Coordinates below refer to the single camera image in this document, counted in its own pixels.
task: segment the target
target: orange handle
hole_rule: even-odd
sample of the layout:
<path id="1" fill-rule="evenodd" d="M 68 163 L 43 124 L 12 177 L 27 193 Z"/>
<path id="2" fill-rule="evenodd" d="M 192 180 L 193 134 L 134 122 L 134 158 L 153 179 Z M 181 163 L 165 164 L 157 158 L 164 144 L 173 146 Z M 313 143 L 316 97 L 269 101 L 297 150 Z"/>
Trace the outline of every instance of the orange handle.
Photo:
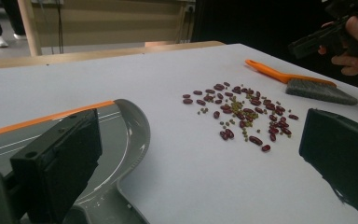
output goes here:
<path id="1" fill-rule="evenodd" d="M 253 68 L 255 68 L 257 71 L 269 76 L 269 77 L 273 77 L 275 79 L 280 80 L 280 82 L 287 84 L 290 79 L 292 78 L 299 78 L 299 79 L 305 79 L 305 80 L 309 80 L 309 81 L 315 81 L 315 82 L 320 82 L 320 83 L 325 83 L 331 86 L 336 87 L 337 85 L 334 82 L 331 81 L 327 81 L 327 80 L 323 80 L 323 79 L 319 79 L 316 77 L 304 77 L 304 76 L 300 76 L 300 75 L 292 75 L 292 74 L 285 74 L 285 73 L 281 73 L 278 72 L 262 63 L 258 63 L 255 62 L 253 60 L 245 60 L 245 62 L 247 64 L 249 64 L 250 66 L 252 66 Z"/>

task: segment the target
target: table surface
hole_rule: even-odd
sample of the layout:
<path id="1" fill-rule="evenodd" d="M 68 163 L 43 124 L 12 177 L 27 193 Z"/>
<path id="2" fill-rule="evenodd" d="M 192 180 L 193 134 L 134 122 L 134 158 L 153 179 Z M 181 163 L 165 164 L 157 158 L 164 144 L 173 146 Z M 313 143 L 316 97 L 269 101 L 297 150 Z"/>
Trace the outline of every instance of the table surface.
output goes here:
<path id="1" fill-rule="evenodd" d="M 71 63 L 46 65 L 46 61 L 29 59 L 40 65 L 22 66 L 31 65 L 22 62 L 0 68 L 0 127 L 127 99 L 145 112 L 152 137 L 145 158 L 122 188 L 150 223 L 358 223 L 358 212 L 341 203 L 320 174 L 298 155 L 309 108 L 358 122 L 358 105 L 287 95 L 284 84 L 257 73 L 245 65 L 245 59 L 285 73 L 322 77 L 244 45 L 215 42 L 198 43 L 194 49 L 187 45 L 184 50 Z M 222 114 L 215 120 L 212 113 L 217 105 L 208 104 L 210 111 L 198 115 L 205 106 L 182 103 L 183 94 L 195 100 L 192 91 L 223 82 L 260 91 L 290 108 L 299 116 L 290 121 L 291 138 L 278 136 L 277 142 L 270 142 L 269 119 L 260 116 L 248 133 L 270 144 L 270 152 L 245 142 L 238 127 L 231 126 L 236 136 L 224 141 L 219 121 L 231 116 Z M 335 82 L 358 98 L 358 88 Z"/>

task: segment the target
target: bean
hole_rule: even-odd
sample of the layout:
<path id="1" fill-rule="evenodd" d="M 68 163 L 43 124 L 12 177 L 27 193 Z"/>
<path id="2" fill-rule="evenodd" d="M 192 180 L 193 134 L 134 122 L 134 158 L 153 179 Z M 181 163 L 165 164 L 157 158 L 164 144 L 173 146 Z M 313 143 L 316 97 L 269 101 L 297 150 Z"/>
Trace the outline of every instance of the bean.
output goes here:
<path id="1" fill-rule="evenodd" d="M 220 136 L 224 139 L 224 140 L 228 140 L 228 136 L 225 132 L 221 131 L 220 132 Z"/>
<path id="2" fill-rule="evenodd" d="M 251 100 L 252 105 L 261 105 L 261 102 L 258 100 Z"/>
<path id="3" fill-rule="evenodd" d="M 268 109 L 268 110 L 275 110 L 275 105 L 274 105 L 274 104 L 267 104 L 267 105 L 266 105 L 266 109 Z"/>
<path id="4" fill-rule="evenodd" d="M 291 114 L 289 115 L 289 119 L 298 119 L 298 116 Z"/>
<path id="5" fill-rule="evenodd" d="M 278 133 L 279 130 L 276 129 L 276 128 L 269 128 L 268 132 L 269 132 L 269 133 Z"/>
<path id="6" fill-rule="evenodd" d="M 220 109 L 228 110 L 228 109 L 231 109 L 231 106 L 229 106 L 229 105 L 220 105 Z"/>
<path id="7" fill-rule="evenodd" d="M 202 101 L 202 100 L 197 100 L 197 104 L 199 104 L 199 105 L 206 105 L 205 101 Z"/>
<path id="8" fill-rule="evenodd" d="M 262 114 L 264 111 L 262 108 L 260 107 L 255 107 L 255 112 L 259 113 L 259 114 Z"/>
<path id="9" fill-rule="evenodd" d="M 269 139 L 271 139 L 272 142 L 275 142 L 277 140 L 277 136 L 275 135 L 275 133 L 271 133 L 269 135 Z"/>
<path id="10" fill-rule="evenodd" d="M 191 105 L 191 104 L 193 104 L 193 100 L 186 98 L 186 99 L 183 100 L 183 103 L 184 103 L 185 105 Z"/>
<path id="11" fill-rule="evenodd" d="M 226 129 L 226 134 L 230 139 L 234 138 L 234 132 L 232 132 L 230 129 Z"/>
<path id="12" fill-rule="evenodd" d="M 232 110 L 231 110 L 231 109 L 223 110 L 223 113 L 225 113 L 225 114 L 232 114 Z"/>
<path id="13" fill-rule="evenodd" d="M 208 92 L 208 93 L 211 93 L 211 94 L 213 94 L 213 93 L 215 93 L 215 91 L 214 90 L 206 90 L 206 92 Z"/>
<path id="14" fill-rule="evenodd" d="M 271 150 L 271 147 L 269 145 L 265 145 L 265 146 L 261 147 L 261 150 L 264 152 L 268 152 Z"/>
<path id="15" fill-rule="evenodd" d="M 220 117 L 220 112 L 219 112 L 219 111 L 214 111 L 213 117 L 214 117 L 215 119 L 218 119 L 218 118 Z"/>
<path id="16" fill-rule="evenodd" d="M 258 146 L 263 145 L 263 142 L 262 142 L 260 139 L 258 139 L 257 137 L 250 136 L 250 137 L 249 137 L 249 140 L 250 140 L 251 142 L 255 143 L 255 144 L 258 145 Z"/>
<path id="17" fill-rule="evenodd" d="M 286 134 L 292 134 L 292 132 L 290 132 L 290 130 L 288 130 L 287 128 L 281 128 L 281 131 Z"/>
<path id="18" fill-rule="evenodd" d="M 272 121 L 277 121 L 277 117 L 273 116 L 273 115 L 269 115 L 269 119 Z"/>
<path id="19" fill-rule="evenodd" d="M 277 110 L 281 110 L 282 112 L 286 111 L 283 107 L 281 107 L 280 105 L 277 105 L 276 106 L 276 109 Z"/>

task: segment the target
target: kidney bean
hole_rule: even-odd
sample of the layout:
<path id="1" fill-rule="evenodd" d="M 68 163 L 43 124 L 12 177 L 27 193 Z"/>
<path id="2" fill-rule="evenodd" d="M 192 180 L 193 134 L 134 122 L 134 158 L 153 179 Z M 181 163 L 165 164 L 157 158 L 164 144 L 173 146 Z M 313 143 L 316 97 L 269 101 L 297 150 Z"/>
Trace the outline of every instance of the kidney bean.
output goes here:
<path id="1" fill-rule="evenodd" d="M 275 133 L 271 133 L 269 135 L 269 139 L 271 139 L 272 142 L 275 142 L 277 140 L 277 136 L 275 135 Z"/>
<path id="2" fill-rule="evenodd" d="M 282 116 L 283 112 L 281 110 L 275 109 L 275 114 Z"/>
<path id="3" fill-rule="evenodd" d="M 251 108 L 244 108 L 244 109 L 243 109 L 243 112 L 253 114 L 253 113 L 254 113 L 254 110 L 251 109 Z"/>
<path id="4" fill-rule="evenodd" d="M 285 110 L 283 107 L 281 107 L 280 105 L 277 105 L 275 108 L 276 108 L 277 110 L 282 111 L 282 112 L 286 111 L 286 110 Z"/>
<path id="5" fill-rule="evenodd" d="M 228 136 L 225 132 L 221 131 L 220 132 L 220 136 L 224 139 L 224 140 L 228 140 Z"/>
<path id="6" fill-rule="evenodd" d="M 240 128 L 244 128 L 246 126 L 245 121 L 241 120 L 240 121 Z"/>
<path id="7" fill-rule="evenodd" d="M 252 105 L 261 105 L 261 102 L 258 100 L 251 100 Z"/>
<path id="8" fill-rule="evenodd" d="M 289 119 L 298 119 L 298 116 L 291 114 L 291 115 L 289 115 Z"/>
<path id="9" fill-rule="evenodd" d="M 197 104 L 199 104 L 199 105 L 206 105 L 205 101 L 202 101 L 202 100 L 197 100 Z"/>
<path id="10" fill-rule="evenodd" d="M 231 110 L 231 109 L 223 110 L 223 113 L 225 113 L 225 114 L 232 114 L 232 110 Z"/>
<path id="11" fill-rule="evenodd" d="M 262 114 L 264 111 L 262 108 L 260 107 L 255 107 L 255 112 L 259 113 L 259 114 Z"/>
<path id="12" fill-rule="evenodd" d="M 274 104 L 266 104 L 266 109 L 275 110 L 275 105 Z"/>
<path id="13" fill-rule="evenodd" d="M 234 132 L 232 132 L 230 129 L 226 129 L 226 134 L 230 139 L 234 138 Z"/>
<path id="14" fill-rule="evenodd" d="M 269 115 L 269 119 L 272 121 L 277 121 L 277 117 L 273 116 L 273 115 Z"/>
<path id="15" fill-rule="evenodd" d="M 271 149 L 271 147 L 269 145 L 265 145 L 263 147 L 261 147 L 261 150 L 264 152 L 268 152 Z"/>
<path id="16" fill-rule="evenodd" d="M 276 129 L 276 128 L 269 128 L 268 132 L 269 132 L 269 133 L 278 133 L 279 130 Z"/>
<path id="17" fill-rule="evenodd" d="M 213 94 L 213 93 L 215 93 L 215 91 L 214 90 L 206 90 L 206 92 L 208 92 L 208 93 L 211 93 L 211 94 Z"/>
<path id="18" fill-rule="evenodd" d="M 214 111 L 213 117 L 214 117 L 215 119 L 218 119 L 218 118 L 220 117 L 220 112 L 219 112 L 219 111 Z"/>
<path id="19" fill-rule="evenodd" d="M 231 109 L 231 106 L 229 106 L 229 105 L 220 105 L 220 109 L 228 110 L 228 109 Z"/>
<path id="20" fill-rule="evenodd" d="M 258 139 L 257 137 L 250 136 L 250 137 L 249 137 L 249 140 L 250 140 L 251 142 L 255 143 L 255 144 L 258 145 L 258 146 L 263 145 L 263 141 L 261 141 L 261 140 Z"/>
<path id="21" fill-rule="evenodd" d="M 290 132 L 290 130 L 288 130 L 287 128 L 281 128 L 281 131 L 286 134 L 292 134 L 292 132 Z"/>
<path id="22" fill-rule="evenodd" d="M 183 103 L 184 103 L 185 105 L 191 105 L 191 104 L 193 104 L 193 100 L 186 98 L 186 99 L 183 100 Z"/>

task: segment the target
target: scattered beans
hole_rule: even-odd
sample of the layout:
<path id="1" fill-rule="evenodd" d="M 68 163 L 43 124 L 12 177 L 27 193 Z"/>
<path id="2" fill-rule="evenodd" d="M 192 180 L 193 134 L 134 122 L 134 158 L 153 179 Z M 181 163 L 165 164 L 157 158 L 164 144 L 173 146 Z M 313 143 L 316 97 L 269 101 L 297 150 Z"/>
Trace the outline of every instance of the scattered beans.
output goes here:
<path id="1" fill-rule="evenodd" d="M 183 103 L 184 103 L 185 105 L 191 105 L 191 104 L 193 104 L 193 100 L 192 100 L 192 99 L 184 99 L 184 100 L 183 100 Z"/>

